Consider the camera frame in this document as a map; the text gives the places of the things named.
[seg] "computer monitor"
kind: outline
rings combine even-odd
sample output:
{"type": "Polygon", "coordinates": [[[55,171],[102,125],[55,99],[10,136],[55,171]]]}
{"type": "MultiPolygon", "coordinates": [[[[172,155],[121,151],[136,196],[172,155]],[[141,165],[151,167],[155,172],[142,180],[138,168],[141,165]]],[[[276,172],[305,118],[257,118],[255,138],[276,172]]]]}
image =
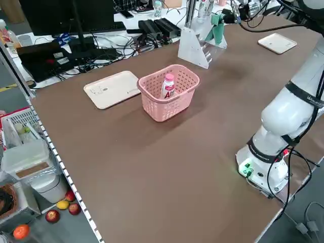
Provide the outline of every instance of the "computer monitor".
{"type": "MultiPolygon", "coordinates": [[[[77,33],[72,0],[19,0],[34,35],[77,33]]],[[[114,25],[112,0],[75,0],[83,32],[114,25]]]]}

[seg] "yellow lemon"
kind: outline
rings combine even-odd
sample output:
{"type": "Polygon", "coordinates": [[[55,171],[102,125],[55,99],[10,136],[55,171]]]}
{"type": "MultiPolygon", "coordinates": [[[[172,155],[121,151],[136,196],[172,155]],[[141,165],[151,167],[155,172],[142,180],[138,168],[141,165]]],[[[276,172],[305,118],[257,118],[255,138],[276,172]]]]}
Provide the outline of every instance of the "yellow lemon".
{"type": "Polygon", "coordinates": [[[59,208],[59,209],[67,209],[69,207],[69,202],[68,201],[59,201],[56,206],[59,208]]]}

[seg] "red apple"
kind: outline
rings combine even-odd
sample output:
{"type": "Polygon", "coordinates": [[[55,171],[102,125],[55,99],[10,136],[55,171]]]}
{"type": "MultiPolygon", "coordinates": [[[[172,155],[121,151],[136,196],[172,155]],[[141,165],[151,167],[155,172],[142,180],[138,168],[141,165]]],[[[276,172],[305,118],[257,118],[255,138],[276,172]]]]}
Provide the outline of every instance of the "red apple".
{"type": "Polygon", "coordinates": [[[65,200],[67,201],[74,201],[75,200],[75,195],[72,190],[68,190],[67,193],[65,194],[65,200]]]}
{"type": "Polygon", "coordinates": [[[49,210],[45,215],[45,219],[47,222],[56,223],[60,220],[60,213],[56,210],[49,210]]]}
{"type": "Polygon", "coordinates": [[[81,212],[81,207],[79,206],[79,204],[71,204],[69,206],[69,212],[72,215],[78,215],[81,212]]]}

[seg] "tabletop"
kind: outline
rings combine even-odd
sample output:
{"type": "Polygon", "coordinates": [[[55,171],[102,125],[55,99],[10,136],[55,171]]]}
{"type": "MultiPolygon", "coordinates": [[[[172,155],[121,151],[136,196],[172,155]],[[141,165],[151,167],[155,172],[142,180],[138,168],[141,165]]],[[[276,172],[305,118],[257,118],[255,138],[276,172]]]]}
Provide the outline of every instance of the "tabletop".
{"type": "MultiPolygon", "coordinates": [[[[261,28],[289,23],[267,17],[261,28]]],[[[208,70],[179,59],[172,44],[38,91],[31,102],[105,242],[253,242],[273,220],[281,205],[246,183],[235,153],[319,37],[303,27],[277,33],[298,46],[277,55],[257,44],[271,32],[228,25],[228,49],[208,70]],[[120,71],[142,77],[170,64],[187,66],[201,84],[189,108],[164,123],[145,113],[141,96],[99,110],[83,91],[120,71]]],[[[320,160],[322,118],[297,149],[320,160]]],[[[296,191],[307,167],[292,164],[296,191]]]]}

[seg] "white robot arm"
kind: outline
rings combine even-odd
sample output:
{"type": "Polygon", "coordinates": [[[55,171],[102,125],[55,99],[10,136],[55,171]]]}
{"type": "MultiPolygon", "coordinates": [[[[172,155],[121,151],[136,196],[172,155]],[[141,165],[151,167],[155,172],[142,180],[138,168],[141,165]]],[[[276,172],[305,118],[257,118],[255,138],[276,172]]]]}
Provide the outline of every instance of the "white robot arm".
{"type": "MultiPolygon", "coordinates": [[[[297,2],[304,13],[317,23],[316,29],[322,29],[324,2],[318,0],[297,2]]],[[[296,145],[314,122],[315,112],[316,118],[324,113],[324,97],[323,95],[316,97],[322,79],[324,79],[324,38],[318,41],[301,69],[262,111],[261,128],[236,155],[239,173],[269,196],[280,192],[289,178],[288,166],[278,154],[287,146],[296,145]]]]}

